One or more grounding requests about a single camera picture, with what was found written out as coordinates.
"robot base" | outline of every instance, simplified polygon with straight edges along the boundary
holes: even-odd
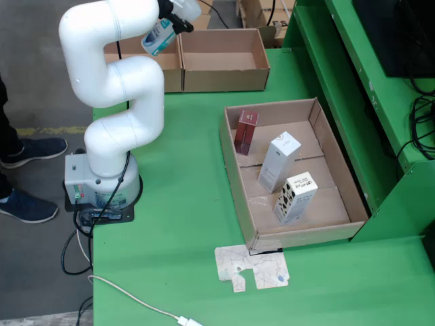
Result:
[[[117,223],[127,223],[132,222],[135,219],[135,205],[139,201],[140,197],[142,196],[143,191],[143,182],[142,178],[139,175],[140,180],[140,190],[136,197],[136,199],[129,204],[128,206],[124,207],[123,209],[107,209],[106,213],[104,214],[105,217],[100,219],[100,221],[97,223],[98,225],[101,224],[117,224]],[[69,201],[67,190],[65,189],[65,183],[62,184],[63,190],[65,192],[65,210],[67,212],[74,212],[76,209],[78,211],[78,223],[82,227],[83,231],[89,232],[91,221],[98,217],[102,209],[98,209],[97,207],[91,205],[91,204],[77,204],[73,205]]]
[[[66,156],[63,182],[65,210],[78,212],[77,222],[85,231],[92,225],[92,220],[101,214],[102,208],[111,198],[119,182],[119,177],[102,178],[94,174],[84,153]],[[98,224],[132,221],[134,205],[141,197],[142,189],[143,183],[139,176],[137,162],[134,156],[131,156],[124,181]]]

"open cardboard box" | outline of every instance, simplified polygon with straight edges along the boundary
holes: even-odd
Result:
[[[265,89],[271,67],[258,30],[193,31],[180,40],[184,92]]]
[[[248,156],[234,149],[237,124],[244,109],[260,114]],[[273,208],[281,188],[270,194],[257,178],[268,146],[284,131],[302,145],[289,177],[308,171],[319,189],[299,221],[280,226]],[[237,217],[250,251],[351,238],[368,220],[349,168],[316,98],[227,107],[220,138]]]
[[[181,63],[181,52],[179,38],[170,43],[158,56],[152,56],[142,48],[143,36],[123,39],[120,41],[122,58],[130,56],[147,56],[154,59],[162,67],[164,74],[164,91],[166,93],[177,93],[182,91],[183,65]],[[104,54],[107,63],[119,60],[116,43],[105,46]]]
[[[195,31],[201,31],[207,29],[210,23],[210,15],[200,15],[196,20],[192,22]]]

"sneaker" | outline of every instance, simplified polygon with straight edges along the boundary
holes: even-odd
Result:
[[[4,168],[19,168],[33,160],[49,160],[65,153],[68,143],[62,138],[21,139],[22,151],[0,160]]]
[[[55,203],[32,197],[17,189],[12,191],[6,203],[0,203],[0,214],[32,224],[51,220],[58,210]]]

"computer monitor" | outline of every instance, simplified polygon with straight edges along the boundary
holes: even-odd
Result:
[[[435,1],[353,0],[387,76],[435,77]]]

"red box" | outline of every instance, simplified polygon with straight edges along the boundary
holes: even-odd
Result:
[[[240,115],[239,125],[237,126],[234,147],[237,153],[248,155],[251,147],[254,130],[257,126],[258,113],[248,110],[243,110]]]

